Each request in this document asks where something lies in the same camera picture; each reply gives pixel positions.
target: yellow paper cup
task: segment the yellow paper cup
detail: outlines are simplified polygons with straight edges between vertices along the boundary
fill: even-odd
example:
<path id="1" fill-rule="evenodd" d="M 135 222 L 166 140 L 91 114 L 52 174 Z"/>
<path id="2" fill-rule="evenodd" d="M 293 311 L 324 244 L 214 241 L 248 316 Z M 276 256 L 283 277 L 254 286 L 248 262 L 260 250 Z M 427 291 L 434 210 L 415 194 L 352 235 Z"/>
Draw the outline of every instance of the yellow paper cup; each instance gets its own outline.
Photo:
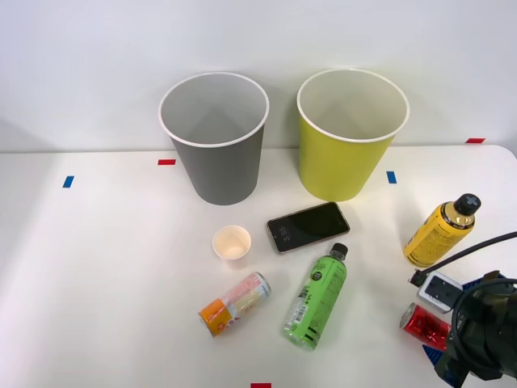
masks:
<path id="1" fill-rule="evenodd" d="M 323 200 L 356 196 L 410 116 L 402 90 L 367 70 L 315 74 L 296 101 L 301 182 Z"/>

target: paper cup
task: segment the paper cup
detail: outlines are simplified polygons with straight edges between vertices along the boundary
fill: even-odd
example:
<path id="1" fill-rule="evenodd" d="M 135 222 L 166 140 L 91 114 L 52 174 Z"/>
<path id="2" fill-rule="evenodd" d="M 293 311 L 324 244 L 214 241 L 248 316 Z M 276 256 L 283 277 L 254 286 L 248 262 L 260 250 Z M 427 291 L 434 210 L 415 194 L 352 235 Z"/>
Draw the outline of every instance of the paper cup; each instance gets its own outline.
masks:
<path id="1" fill-rule="evenodd" d="M 259 177 L 269 99 L 255 81 L 233 73 L 206 73 L 173 86 L 159 107 L 198 195 L 231 205 L 251 194 Z"/>
<path id="2" fill-rule="evenodd" d="M 328 201 L 356 196 L 410 115 L 402 90 L 367 70 L 326 70 L 297 96 L 300 177 Z"/>
<path id="3" fill-rule="evenodd" d="M 251 236 L 241 226 L 225 226 L 213 236 L 212 246 L 216 254 L 224 260 L 240 259 L 250 250 Z"/>

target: black cable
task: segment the black cable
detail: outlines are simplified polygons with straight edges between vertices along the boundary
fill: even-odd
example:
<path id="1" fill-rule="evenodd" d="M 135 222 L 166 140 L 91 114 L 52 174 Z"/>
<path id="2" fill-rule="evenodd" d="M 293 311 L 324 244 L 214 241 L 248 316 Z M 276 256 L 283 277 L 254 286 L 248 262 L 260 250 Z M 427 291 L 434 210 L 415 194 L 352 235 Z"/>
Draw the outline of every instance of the black cable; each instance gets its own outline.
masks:
<path id="1" fill-rule="evenodd" d="M 517 232 L 511 232 L 511 233 L 502 234 L 498 237 L 491 238 L 490 240 L 480 242 L 479 244 L 472 245 L 470 248 L 464 249 L 463 251 L 458 252 L 455 255 L 452 255 L 448 259 L 445 259 L 444 261 L 441 261 L 441 262 L 433 265 L 432 267 L 425 269 L 424 271 L 422 271 L 422 274 L 427 276 L 430 272 L 436 271 L 437 269 L 442 268 L 444 265 L 447 265 L 449 263 L 452 263 L 453 261 L 461 259 L 463 256 L 469 255 L 484 247 L 489 247 L 492 244 L 500 243 L 501 241 L 509 240 L 510 238 L 515 238 L 515 237 L 517 237 Z"/>
<path id="2" fill-rule="evenodd" d="M 510 238 L 515 238 L 515 237 L 517 237 L 517 232 L 511 232 L 511 233 L 507 233 L 507 234 L 502 234 L 498 237 L 491 238 L 490 240 L 480 242 L 476 245 L 472 245 L 471 247 L 464 249 L 463 251 L 458 252 L 455 255 L 452 255 L 451 257 L 445 259 L 444 261 L 440 261 L 439 263 L 437 263 L 427 269 L 424 269 L 423 271 L 416 270 L 414 275 L 411 277 L 410 282 L 412 285 L 416 285 L 417 287 L 420 287 L 421 285 L 423 285 L 423 283 L 426 280 L 427 275 L 429 275 L 429 273 L 436 271 L 437 269 L 440 269 L 443 266 L 450 264 L 453 261 L 456 261 L 458 259 L 461 259 L 463 256 L 469 255 L 484 247 L 489 247 L 492 244 L 500 243 L 501 241 L 509 240 Z"/>
<path id="3" fill-rule="evenodd" d="M 457 329 L 457 319 L 458 319 L 458 314 L 460 312 L 461 306 L 464 304 L 465 300 L 468 297 L 472 296 L 476 291 L 479 291 L 480 289 L 490 287 L 491 285 L 516 285 L 516 284 L 517 284 L 517 279 L 493 279 L 493 280 L 484 281 L 483 283 L 474 285 L 470 289 L 463 292 L 461 294 L 461 296 L 458 298 L 458 300 L 456 301 L 456 305 L 454 306 L 454 310 L 452 312 L 452 318 L 451 318 L 452 341 L 456 345 L 456 348 L 461 353 L 462 357 L 465 358 L 467 361 L 471 362 L 472 364 L 476 365 L 480 369 L 491 369 L 494 366 L 493 365 L 483 365 L 480 362 L 474 360 L 469 355 L 467 350 L 465 349 L 465 346 L 463 346 L 463 344 L 461 343 L 460 337 L 458 336 L 458 329 Z"/>

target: green plastic bottle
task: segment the green plastic bottle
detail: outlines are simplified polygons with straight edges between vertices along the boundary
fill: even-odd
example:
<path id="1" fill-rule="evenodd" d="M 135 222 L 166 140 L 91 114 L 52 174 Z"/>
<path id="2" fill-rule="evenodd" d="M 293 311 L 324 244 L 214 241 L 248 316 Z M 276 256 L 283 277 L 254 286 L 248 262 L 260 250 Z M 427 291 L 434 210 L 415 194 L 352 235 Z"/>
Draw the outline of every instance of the green plastic bottle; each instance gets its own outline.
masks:
<path id="1" fill-rule="evenodd" d="M 316 348 L 347 278 L 343 263 L 347 252 L 347 247 L 335 243 L 330 253 L 314 264 L 284 324 L 285 335 L 295 345 L 307 350 Z"/>

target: orange can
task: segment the orange can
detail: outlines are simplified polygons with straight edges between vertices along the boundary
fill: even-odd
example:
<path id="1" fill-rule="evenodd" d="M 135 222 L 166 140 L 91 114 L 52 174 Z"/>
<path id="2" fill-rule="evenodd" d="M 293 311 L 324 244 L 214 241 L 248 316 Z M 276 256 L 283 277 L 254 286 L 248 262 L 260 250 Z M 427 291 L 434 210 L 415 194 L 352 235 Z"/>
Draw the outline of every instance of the orange can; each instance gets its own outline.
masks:
<path id="1" fill-rule="evenodd" d="M 253 272 L 223 297 L 202 309 L 201 320 L 215 337 L 254 310 L 270 294 L 271 287 L 266 279 Z"/>

